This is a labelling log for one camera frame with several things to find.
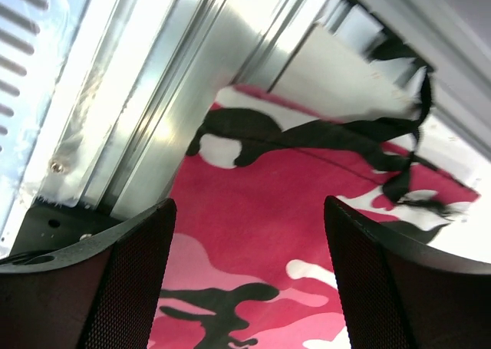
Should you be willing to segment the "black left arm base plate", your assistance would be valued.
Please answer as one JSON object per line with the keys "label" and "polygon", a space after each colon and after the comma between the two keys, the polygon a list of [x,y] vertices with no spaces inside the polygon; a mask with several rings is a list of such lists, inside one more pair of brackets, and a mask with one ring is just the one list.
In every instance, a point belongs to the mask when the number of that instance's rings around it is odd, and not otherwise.
{"label": "black left arm base plate", "polygon": [[11,253],[62,249],[120,223],[119,219],[81,206],[69,208],[36,203],[28,211]]}

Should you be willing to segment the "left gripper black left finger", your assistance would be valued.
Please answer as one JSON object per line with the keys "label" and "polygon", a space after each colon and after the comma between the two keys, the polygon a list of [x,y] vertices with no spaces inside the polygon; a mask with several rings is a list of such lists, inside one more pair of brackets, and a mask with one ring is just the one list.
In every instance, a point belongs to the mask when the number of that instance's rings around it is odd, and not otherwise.
{"label": "left gripper black left finger", "polygon": [[68,247],[2,259],[1,346],[147,347],[175,221],[166,199]]}

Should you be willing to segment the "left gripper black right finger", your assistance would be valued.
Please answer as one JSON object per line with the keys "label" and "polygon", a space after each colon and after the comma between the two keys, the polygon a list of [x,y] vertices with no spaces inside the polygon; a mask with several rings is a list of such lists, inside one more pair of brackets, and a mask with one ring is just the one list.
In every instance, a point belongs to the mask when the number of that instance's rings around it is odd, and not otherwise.
{"label": "left gripper black right finger", "polygon": [[325,232],[353,348],[488,348],[490,265],[440,251],[329,196]]}

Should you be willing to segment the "pink camouflage trousers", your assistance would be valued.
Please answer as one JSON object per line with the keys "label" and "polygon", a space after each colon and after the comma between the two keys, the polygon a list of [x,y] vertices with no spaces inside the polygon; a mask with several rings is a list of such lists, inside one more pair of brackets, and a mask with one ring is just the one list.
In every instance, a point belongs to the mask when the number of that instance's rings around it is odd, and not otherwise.
{"label": "pink camouflage trousers", "polygon": [[176,228],[151,348],[347,348],[324,227],[336,196],[430,242],[478,193],[423,159],[398,202],[407,150],[249,87],[225,87],[171,190]]}

